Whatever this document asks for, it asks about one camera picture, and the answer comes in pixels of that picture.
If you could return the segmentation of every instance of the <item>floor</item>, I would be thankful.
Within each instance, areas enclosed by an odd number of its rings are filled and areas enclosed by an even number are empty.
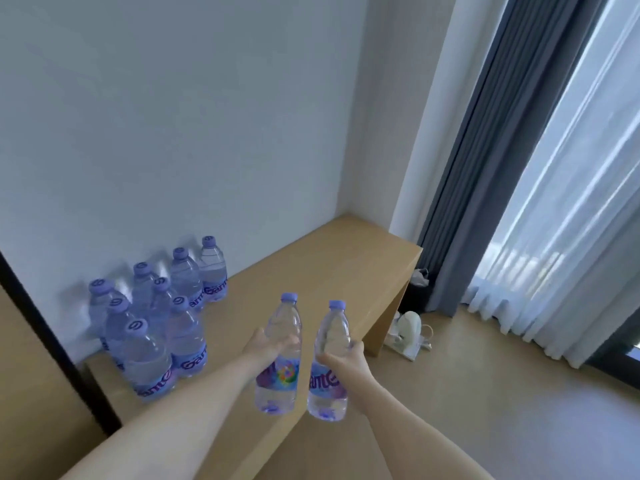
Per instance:
[[[553,361],[463,307],[453,319],[428,314],[423,322],[435,330],[431,352],[412,363],[385,347],[371,370],[496,480],[640,478],[639,391]],[[352,407],[336,424],[305,414],[256,478],[391,477]]]

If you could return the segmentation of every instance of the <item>plastic water bottle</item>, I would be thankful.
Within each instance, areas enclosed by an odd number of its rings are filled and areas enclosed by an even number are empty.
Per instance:
[[[200,277],[207,301],[218,301],[227,296],[227,263],[212,235],[202,238]]]
[[[125,328],[127,323],[133,320],[133,315],[129,308],[131,303],[127,298],[116,297],[109,302],[107,308],[107,320],[104,322],[104,342],[102,348],[111,355],[121,371],[124,371],[124,361],[122,359],[122,343],[125,339]]]
[[[131,313],[139,318],[147,318],[153,298],[154,280],[157,275],[148,263],[142,261],[133,266],[133,289],[131,290]]]
[[[340,300],[329,302],[329,313],[320,323],[314,346],[315,355],[327,352],[338,357],[351,346],[349,323],[344,315],[346,305]],[[347,391],[333,371],[314,361],[311,364],[307,411],[325,421],[340,421],[347,412]]]
[[[104,322],[107,320],[107,307],[114,298],[115,284],[111,280],[97,279],[89,283],[89,320],[92,335],[100,339],[103,348],[106,344],[104,338]]]
[[[186,296],[192,308],[200,311],[204,306],[204,294],[200,269],[196,261],[189,257],[185,248],[173,250],[171,263],[171,282],[178,295]]]
[[[207,343],[200,320],[186,296],[173,298],[166,324],[166,343],[173,368],[180,377],[196,375],[207,363]]]
[[[175,295],[171,288],[171,280],[169,278],[157,278],[154,281],[153,292],[147,316],[149,334],[156,339],[165,340],[166,321],[171,312],[171,300]]]
[[[133,318],[125,325],[122,357],[124,375],[144,401],[162,397],[175,386],[171,355],[164,343],[148,333],[146,320]]]
[[[295,335],[299,343],[288,347],[255,379],[255,405],[267,414],[284,414],[292,411],[296,401],[302,323],[296,302],[298,295],[283,293],[280,306],[269,319],[265,334],[271,340]]]

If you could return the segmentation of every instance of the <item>wooden table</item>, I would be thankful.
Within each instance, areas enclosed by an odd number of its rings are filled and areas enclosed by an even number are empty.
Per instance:
[[[380,227],[344,216],[229,279],[228,297],[202,313],[209,361],[200,377],[242,350],[252,331],[266,325],[281,293],[295,292],[303,326],[298,397],[291,413],[273,417],[254,407],[253,385],[245,388],[199,479],[253,478],[304,414],[314,340],[330,299],[345,300],[352,336],[364,341],[369,354],[380,352],[420,250]],[[123,424],[144,411],[146,405],[105,353],[86,363]]]

